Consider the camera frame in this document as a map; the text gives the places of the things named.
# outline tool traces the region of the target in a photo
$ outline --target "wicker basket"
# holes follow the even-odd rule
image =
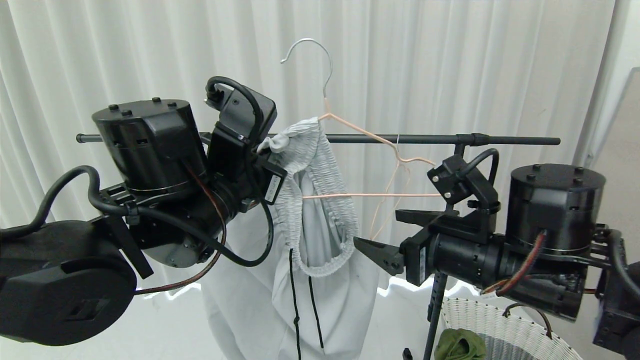
[[[491,360],[582,360],[550,328],[518,316],[510,316],[510,309],[483,304],[474,300],[446,298],[442,304],[442,320],[446,329],[467,329],[484,339],[486,358]]]

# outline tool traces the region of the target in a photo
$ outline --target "black vertical pole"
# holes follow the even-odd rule
[[[456,144],[453,151],[454,154],[464,156],[465,146],[461,143]],[[453,205],[447,204],[446,210],[453,210]],[[438,272],[433,277],[433,286],[431,287],[431,303],[427,310],[427,320],[429,321],[429,334],[427,335],[427,345],[424,349],[423,360],[430,360],[433,352],[433,343],[436,338],[436,330],[440,321],[440,311],[442,310],[442,301],[444,299],[444,291],[447,289],[447,279],[449,276]]]

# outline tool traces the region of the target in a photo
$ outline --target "clothes hanger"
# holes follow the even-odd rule
[[[291,56],[291,53],[293,52],[293,49],[298,44],[300,44],[302,42],[313,42],[313,43],[315,43],[316,45],[318,45],[319,47],[322,48],[322,50],[326,53],[327,58],[329,59],[329,76],[326,78],[326,80],[324,82],[324,85],[323,85],[324,110],[325,110],[326,113],[324,115],[320,116],[318,118],[318,121],[324,120],[324,119],[336,120],[336,121],[340,122],[341,124],[343,124],[345,126],[348,126],[351,129],[354,129],[355,131],[358,131],[359,133],[362,133],[362,134],[367,135],[368,137],[373,138],[373,139],[375,139],[375,140],[377,140],[377,141],[379,141],[381,143],[389,145],[389,146],[391,146],[391,148],[393,148],[394,154],[396,155],[396,160],[397,160],[396,169],[394,170],[394,174],[393,174],[391,180],[389,181],[389,183],[387,185],[387,189],[385,190],[385,193],[335,193],[335,194],[325,194],[325,195],[303,196],[302,199],[305,199],[305,200],[306,199],[326,199],[326,198],[330,198],[330,197],[384,197],[384,198],[387,198],[387,197],[399,197],[399,198],[403,198],[403,197],[439,197],[440,196],[439,193],[427,193],[427,194],[425,194],[425,193],[423,193],[423,194],[418,194],[418,193],[388,193],[390,185],[393,182],[393,180],[394,180],[394,178],[395,178],[395,176],[397,174],[398,167],[401,166],[401,163],[405,164],[405,163],[409,163],[409,162],[413,162],[413,161],[421,161],[421,162],[424,162],[424,163],[428,163],[428,164],[430,164],[432,166],[435,166],[436,164],[431,160],[428,160],[428,159],[425,159],[425,158],[420,158],[420,157],[404,159],[404,158],[402,158],[400,156],[400,153],[398,151],[398,148],[397,148],[396,144],[394,144],[394,143],[392,143],[392,142],[390,142],[390,141],[388,141],[388,140],[386,140],[386,139],[384,139],[384,138],[382,138],[382,137],[380,137],[380,136],[378,136],[378,135],[376,135],[376,134],[374,134],[374,133],[372,133],[370,131],[362,129],[359,126],[356,126],[356,125],[348,122],[347,120],[344,120],[344,119],[340,118],[336,114],[333,114],[330,111],[329,100],[328,100],[328,98],[326,96],[326,86],[329,83],[329,80],[331,79],[331,76],[333,75],[333,59],[332,59],[331,54],[329,53],[329,51],[322,44],[320,44],[320,42],[318,42],[316,39],[313,39],[313,38],[301,38],[301,39],[299,39],[298,41],[294,42],[290,46],[290,48],[287,51],[287,54],[285,55],[284,59],[280,60],[280,63],[283,64],[287,60],[289,60],[289,57]],[[396,202],[396,205],[394,206],[394,209],[397,207],[397,205],[399,203],[399,200]],[[378,207],[376,208],[375,216],[377,215],[378,210],[379,210],[379,208],[381,206],[381,203],[383,201],[384,200],[382,200],[378,204]],[[388,222],[389,218],[390,218],[390,216],[386,219],[385,223],[383,224],[383,227]]]

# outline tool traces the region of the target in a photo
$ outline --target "green cloth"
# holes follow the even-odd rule
[[[446,329],[440,335],[435,360],[484,360],[484,340],[473,331]]]

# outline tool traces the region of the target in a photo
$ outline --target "hanger bar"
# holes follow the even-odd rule
[[[405,134],[380,134],[378,135],[393,143],[413,144],[453,144],[466,146],[483,146],[492,144],[506,145],[559,145],[559,138],[539,138],[530,136],[488,136],[484,134],[458,134],[458,135],[405,135]],[[204,143],[209,143],[211,133],[200,133]],[[379,143],[375,139],[362,134],[327,134],[330,143]],[[102,142],[98,134],[78,134],[76,141],[79,143]]]

